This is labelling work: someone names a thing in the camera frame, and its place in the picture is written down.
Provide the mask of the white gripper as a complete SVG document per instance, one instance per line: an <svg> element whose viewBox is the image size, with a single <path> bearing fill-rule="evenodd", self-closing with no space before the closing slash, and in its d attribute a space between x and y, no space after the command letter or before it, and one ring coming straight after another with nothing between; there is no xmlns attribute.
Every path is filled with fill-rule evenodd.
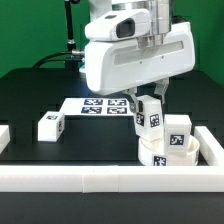
<svg viewBox="0 0 224 224"><path fill-rule="evenodd" d="M100 95L124 90L132 113L143 111L143 103L136 97L136 87L156 82L154 93L164 100L168 77L191 71L194 65L194 41L189 22L173 24L159 46L140 48L136 39L130 39L89 42L85 47L88 88Z"/></svg>

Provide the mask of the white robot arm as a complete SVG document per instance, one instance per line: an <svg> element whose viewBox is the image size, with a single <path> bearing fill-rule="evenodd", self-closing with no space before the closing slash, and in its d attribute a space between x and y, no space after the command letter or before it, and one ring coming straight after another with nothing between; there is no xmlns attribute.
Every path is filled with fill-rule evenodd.
<svg viewBox="0 0 224 224"><path fill-rule="evenodd" d="M164 96L169 78L195 65L188 22L172 21L171 0L112 0L112 9L85 27L88 88L100 95L126 94L132 112L143 103L137 88L154 82Z"/></svg>

